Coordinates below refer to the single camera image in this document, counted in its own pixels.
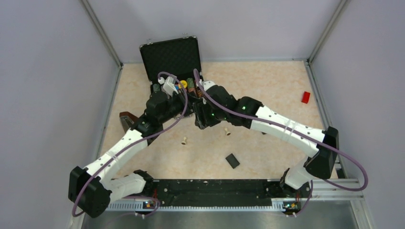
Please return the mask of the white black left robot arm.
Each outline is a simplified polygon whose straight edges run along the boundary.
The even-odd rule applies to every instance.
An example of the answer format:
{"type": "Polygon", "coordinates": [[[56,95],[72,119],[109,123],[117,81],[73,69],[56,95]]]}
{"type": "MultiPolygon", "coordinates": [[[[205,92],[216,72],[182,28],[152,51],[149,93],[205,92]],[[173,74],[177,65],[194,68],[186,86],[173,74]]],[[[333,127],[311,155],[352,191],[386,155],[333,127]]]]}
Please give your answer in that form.
{"type": "Polygon", "coordinates": [[[87,214],[96,218],[110,203],[131,194],[150,196],[153,184],[147,180],[146,172],[139,170],[122,178],[114,176],[136,153],[166,131],[165,122],[177,115],[189,115],[194,100],[186,91],[173,92],[171,96],[162,91],[153,92],[144,113],[112,148],[87,166],[73,168],[68,188],[68,198],[74,204],[72,216],[87,214]]]}

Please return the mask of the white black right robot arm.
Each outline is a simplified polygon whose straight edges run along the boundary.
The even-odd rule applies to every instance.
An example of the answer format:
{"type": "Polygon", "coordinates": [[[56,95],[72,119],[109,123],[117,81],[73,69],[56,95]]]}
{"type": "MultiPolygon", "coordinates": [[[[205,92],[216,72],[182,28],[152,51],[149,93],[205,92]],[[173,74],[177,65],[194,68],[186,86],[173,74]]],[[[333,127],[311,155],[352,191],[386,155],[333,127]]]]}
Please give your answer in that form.
{"type": "Polygon", "coordinates": [[[302,150],[306,158],[288,168],[280,179],[280,191],[287,197],[313,179],[328,180],[336,161],[338,130],[312,128],[286,118],[261,101],[244,96],[235,99],[227,90],[212,81],[200,87],[203,104],[196,108],[201,129],[226,121],[234,126],[272,135],[302,150]]]}

